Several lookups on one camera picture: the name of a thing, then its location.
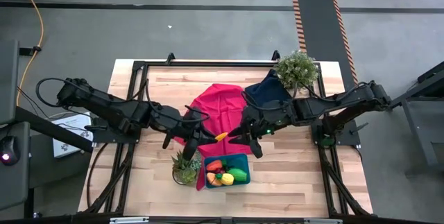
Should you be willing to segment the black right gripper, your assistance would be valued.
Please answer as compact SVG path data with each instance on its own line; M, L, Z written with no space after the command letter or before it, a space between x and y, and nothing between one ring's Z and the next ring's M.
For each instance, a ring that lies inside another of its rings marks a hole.
M234 137L228 142L249 145L251 139L273 135L277 130L292 125L294 120L295 110L291 104L284 104L274 110L260 110L257 107L247 106L242 112L239 127L228 133L229 137Z

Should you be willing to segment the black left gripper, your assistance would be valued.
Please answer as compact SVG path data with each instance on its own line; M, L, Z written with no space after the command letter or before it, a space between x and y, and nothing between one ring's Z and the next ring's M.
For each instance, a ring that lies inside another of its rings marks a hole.
M197 107L191 107L189 105L185 107L187 108L187 112L173 129L173 136L188 140L197 133L198 137L200 135L206 136L198 139L199 145L216 144L218 142L218 140L215 139L216 135L212 134L203 124L206 120L210 119L209 114L200 111Z

